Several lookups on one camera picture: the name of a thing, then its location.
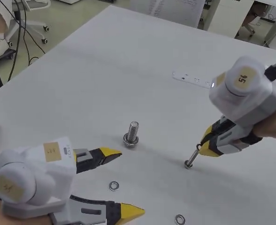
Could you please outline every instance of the bolt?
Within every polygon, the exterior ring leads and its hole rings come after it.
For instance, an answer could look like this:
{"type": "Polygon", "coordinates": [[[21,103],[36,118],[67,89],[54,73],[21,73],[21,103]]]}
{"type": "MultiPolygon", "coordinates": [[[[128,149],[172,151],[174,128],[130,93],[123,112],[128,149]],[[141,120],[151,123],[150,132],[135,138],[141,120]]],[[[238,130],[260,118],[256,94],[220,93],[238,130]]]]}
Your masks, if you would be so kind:
{"type": "Polygon", "coordinates": [[[128,148],[134,147],[138,143],[139,141],[139,137],[137,136],[138,128],[139,128],[138,122],[130,123],[128,133],[126,133],[123,136],[123,143],[125,144],[126,147],[128,148]]]}
{"type": "Polygon", "coordinates": [[[185,168],[186,169],[190,169],[193,166],[192,163],[194,162],[194,160],[198,156],[200,147],[201,147],[200,144],[196,145],[196,150],[193,152],[192,156],[189,158],[189,160],[185,161],[185,168]]]}

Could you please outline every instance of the washer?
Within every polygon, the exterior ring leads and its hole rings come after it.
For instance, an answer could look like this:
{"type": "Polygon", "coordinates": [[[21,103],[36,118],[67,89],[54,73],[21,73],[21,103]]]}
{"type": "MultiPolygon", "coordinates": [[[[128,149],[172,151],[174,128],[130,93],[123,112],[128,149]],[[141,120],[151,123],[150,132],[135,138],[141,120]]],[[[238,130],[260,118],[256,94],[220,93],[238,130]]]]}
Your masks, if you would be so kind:
{"type": "Polygon", "coordinates": [[[184,218],[183,215],[177,214],[177,215],[175,216],[175,223],[176,223],[177,225],[184,225],[184,224],[186,223],[186,219],[184,218]]]}
{"type": "Polygon", "coordinates": [[[111,191],[117,191],[119,189],[119,183],[117,181],[112,181],[110,184],[109,184],[109,189],[111,191]]]}

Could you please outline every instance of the human hand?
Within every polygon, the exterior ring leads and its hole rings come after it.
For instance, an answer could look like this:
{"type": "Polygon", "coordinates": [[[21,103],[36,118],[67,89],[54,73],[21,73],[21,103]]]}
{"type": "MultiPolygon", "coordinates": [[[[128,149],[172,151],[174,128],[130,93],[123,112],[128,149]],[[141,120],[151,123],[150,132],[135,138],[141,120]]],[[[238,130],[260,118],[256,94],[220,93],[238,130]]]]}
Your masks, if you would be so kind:
{"type": "Polygon", "coordinates": [[[0,225],[52,225],[52,222],[47,215],[30,219],[17,219],[5,216],[1,211],[0,201],[0,225]]]}
{"type": "Polygon", "coordinates": [[[254,126],[253,132],[258,137],[276,138],[276,111],[254,126]]]}

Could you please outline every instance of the white paper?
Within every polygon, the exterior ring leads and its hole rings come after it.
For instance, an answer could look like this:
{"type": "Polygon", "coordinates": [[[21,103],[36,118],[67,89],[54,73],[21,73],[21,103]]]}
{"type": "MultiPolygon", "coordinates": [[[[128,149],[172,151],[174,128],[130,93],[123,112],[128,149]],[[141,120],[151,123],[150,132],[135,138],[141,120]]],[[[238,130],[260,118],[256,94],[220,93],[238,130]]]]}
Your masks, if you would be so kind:
{"type": "Polygon", "coordinates": [[[197,28],[205,0],[130,0],[139,13],[197,28]]]}

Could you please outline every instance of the number sticker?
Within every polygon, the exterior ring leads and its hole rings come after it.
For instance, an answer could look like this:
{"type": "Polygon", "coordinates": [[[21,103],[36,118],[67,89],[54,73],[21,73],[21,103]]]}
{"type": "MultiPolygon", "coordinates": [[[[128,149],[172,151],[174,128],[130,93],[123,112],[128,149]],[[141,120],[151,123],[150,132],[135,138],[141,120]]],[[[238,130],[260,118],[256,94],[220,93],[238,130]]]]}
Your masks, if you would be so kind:
{"type": "Polygon", "coordinates": [[[18,202],[22,198],[24,190],[2,175],[0,176],[0,193],[18,202]]]}
{"type": "Polygon", "coordinates": [[[46,162],[54,162],[54,161],[62,160],[58,142],[44,143],[43,146],[44,146],[46,162]]]}
{"type": "Polygon", "coordinates": [[[237,77],[234,85],[239,89],[248,88],[251,81],[254,79],[256,71],[250,67],[243,67],[237,77]]]}

